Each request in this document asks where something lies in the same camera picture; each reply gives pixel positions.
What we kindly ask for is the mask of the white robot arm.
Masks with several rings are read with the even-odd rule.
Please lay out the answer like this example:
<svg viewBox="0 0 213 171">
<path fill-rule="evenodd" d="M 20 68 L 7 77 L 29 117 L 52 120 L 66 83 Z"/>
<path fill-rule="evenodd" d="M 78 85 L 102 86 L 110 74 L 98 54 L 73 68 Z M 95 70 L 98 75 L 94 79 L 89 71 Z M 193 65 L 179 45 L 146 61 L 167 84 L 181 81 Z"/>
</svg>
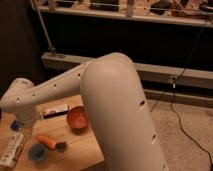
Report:
<svg viewBox="0 0 213 171">
<path fill-rule="evenodd" d="M 0 99 L 0 109 L 29 127 L 36 122 L 36 105 L 76 94 L 108 171 L 169 171 L 140 78 L 124 54 L 90 60 L 37 86 L 18 78 Z"/>
</svg>

